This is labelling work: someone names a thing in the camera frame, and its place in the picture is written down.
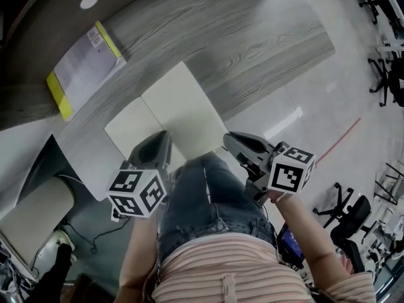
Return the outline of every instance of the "black cable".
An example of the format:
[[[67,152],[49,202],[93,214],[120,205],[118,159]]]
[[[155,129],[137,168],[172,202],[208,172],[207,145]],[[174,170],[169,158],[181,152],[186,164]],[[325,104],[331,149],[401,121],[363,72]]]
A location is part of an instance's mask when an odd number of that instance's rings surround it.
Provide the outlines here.
[[[36,268],[36,267],[33,267],[33,268],[32,268],[32,271],[33,271],[33,270],[37,270],[38,273],[35,275],[35,277],[38,277],[38,276],[39,276],[39,269]]]
[[[31,291],[32,288],[33,288],[32,284],[27,280],[27,278],[26,278],[24,275],[22,275],[22,274],[20,273],[19,270],[15,269],[15,271],[16,271],[16,273],[18,274],[18,276],[20,277],[20,286],[23,287],[23,288],[25,288],[25,289],[28,290],[28,291]],[[24,286],[23,281],[24,281],[25,283],[27,283],[27,285],[29,286],[29,288],[27,288],[26,286]]]
[[[112,229],[112,230],[109,230],[109,231],[102,232],[101,234],[95,236],[92,241],[89,241],[86,237],[84,237],[83,235],[81,235],[80,233],[78,233],[77,230],[76,230],[68,221],[65,221],[65,224],[68,225],[69,227],[71,227],[72,230],[73,230],[79,237],[81,237],[85,242],[87,242],[87,244],[91,245],[90,252],[95,255],[95,254],[98,253],[98,248],[97,248],[97,245],[95,244],[95,241],[96,241],[98,238],[102,237],[103,235],[111,234],[111,233],[113,233],[113,232],[115,232],[115,231],[118,231],[118,230],[123,229],[129,221],[130,221],[130,217],[126,217],[126,221],[125,221],[120,227],[115,228],[115,229]]]
[[[36,267],[34,267],[34,266],[35,266],[35,262],[37,261],[38,254],[39,254],[39,252],[40,252],[42,249],[43,249],[43,247],[39,248],[38,251],[37,251],[37,253],[35,254],[35,257],[34,257],[33,263],[32,263],[32,268],[31,268],[31,271],[33,271],[33,269],[36,269],[36,270],[38,271],[38,275],[39,275],[39,270],[38,270],[38,268],[36,268]]]
[[[266,219],[268,220],[270,217],[269,217],[269,215],[268,215],[268,211],[267,211],[266,208],[265,208],[265,205],[263,205],[263,208],[264,208],[264,210],[265,210],[265,212],[266,212]]]

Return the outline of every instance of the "person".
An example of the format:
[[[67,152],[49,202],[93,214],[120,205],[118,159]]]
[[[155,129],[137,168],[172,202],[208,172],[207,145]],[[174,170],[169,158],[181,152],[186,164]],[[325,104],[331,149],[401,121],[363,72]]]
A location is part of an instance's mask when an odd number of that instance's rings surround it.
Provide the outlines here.
[[[391,71],[389,72],[388,76],[390,92],[394,96],[394,101],[400,107],[404,107],[404,74],[401,70],[403,66],[404,62],[402,59],[395,59],[391,64]]]
[[[57,248],[56,261],[33,288],[26,303],[60,302],[64,280],[71,266],[70,244],[62,243]]]
[[[116,302],[313,302],[299,274],[280,263],[274,228],[244,189],[213,153],[185,164],[159,239],[155,214],[135,220]],[[268,192],[322,297],[327,302],[376,302],[372,275],[350,275],[299,197],[282,195]]]

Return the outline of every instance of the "striped shirt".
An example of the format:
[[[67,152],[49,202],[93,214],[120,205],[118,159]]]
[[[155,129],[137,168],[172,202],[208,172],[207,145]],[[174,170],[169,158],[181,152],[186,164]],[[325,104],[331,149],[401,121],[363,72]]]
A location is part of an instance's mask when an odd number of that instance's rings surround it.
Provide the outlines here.
[[[177,248],[162,264],[155,302],[313,302],[275,248],[244,234],[209,235]],[[372,277],[352,275],[326,293],[336,302],[376,303]]]

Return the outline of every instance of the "floor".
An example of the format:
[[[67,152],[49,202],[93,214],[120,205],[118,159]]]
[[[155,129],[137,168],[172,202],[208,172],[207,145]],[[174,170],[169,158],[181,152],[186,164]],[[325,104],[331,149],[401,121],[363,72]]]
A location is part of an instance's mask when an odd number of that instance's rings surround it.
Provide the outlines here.
[[[381,97],[369,93],[377,78],[367,58],[375,55],[379,34],[366,9],[359,8],[357,0],[307,1],[327,31],[335,55],[225,124],[229,130],[260,134],[273,143],[285,140],[314,152],[321,160],[301,194],[311,209],[331,206],[335,198],[330,197],[330,189],[336,181],[343,187],[354,188],[356,196],[360,193],[372,198],[375,177],[383,171],[384,163],[401,159],[403,111],[391,103],[391,96],[388,106],[380,108]],[[282,218],[273,206],[267,207],[270,220],[279,229]],[[71,217],[71,223],[91,238],[116,225],[109,221],[109,215],[107,200],[94,201],[86,212]],[[107,290],[116,291],[131,225],[129,222],[121,231],[100,238],[97,255],[90,254],[89,245],[66,227],[79,257],[68,277],[73,279],[78,272],[85,271]]]

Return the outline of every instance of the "small display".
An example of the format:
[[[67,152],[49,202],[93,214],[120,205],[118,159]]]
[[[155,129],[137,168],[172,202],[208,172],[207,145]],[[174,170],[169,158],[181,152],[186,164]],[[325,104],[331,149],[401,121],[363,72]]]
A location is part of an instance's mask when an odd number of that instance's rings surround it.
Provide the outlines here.
[[[295,236],[293,235],[292,231],[288,228],[285,233],[282,235],[282,241],[284,241],[291,250],[293,250],[293,253],[298,256],[300,259],[303,258],[303,252],[300,249]]]

